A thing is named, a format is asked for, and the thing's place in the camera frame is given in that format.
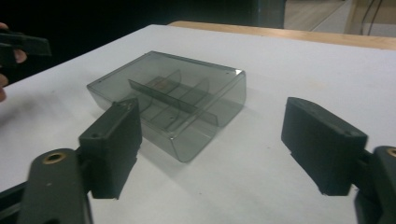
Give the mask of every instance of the white tabletop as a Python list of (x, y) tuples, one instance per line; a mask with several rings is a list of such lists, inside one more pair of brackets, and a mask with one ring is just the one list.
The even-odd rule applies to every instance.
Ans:
[(120, 199), (91, 200), (95, 223), (356, 223), (353, 199), (320, 195), (280, 140), (288, 96), (313, 101), (396, 146), (396, 51), (152, 25), (6, 87), (0, 191), (104, 112), (86, 85), (151, 50), (246, 70), (245, 108), (191, 162), (144, 140)]

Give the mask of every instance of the person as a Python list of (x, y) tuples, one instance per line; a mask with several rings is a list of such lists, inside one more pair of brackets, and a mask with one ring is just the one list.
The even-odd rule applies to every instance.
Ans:
[[(8, 29), (8, 26), (6, 24), (0, 22), (0, 29)], [(15, 49), (14, 53), (15, 53), (15, 59), (16, 59), (17, 63), (23, 63), (27, 59), (26, 53), (20, 49)], [(7, 84), (8, 84), (7, 77), (4, 76), (3, 74), (0, 74), (0, 102), (5, 101), (7, 98), (6, 92), (3, 89), (3, 87), (5, 87)]]

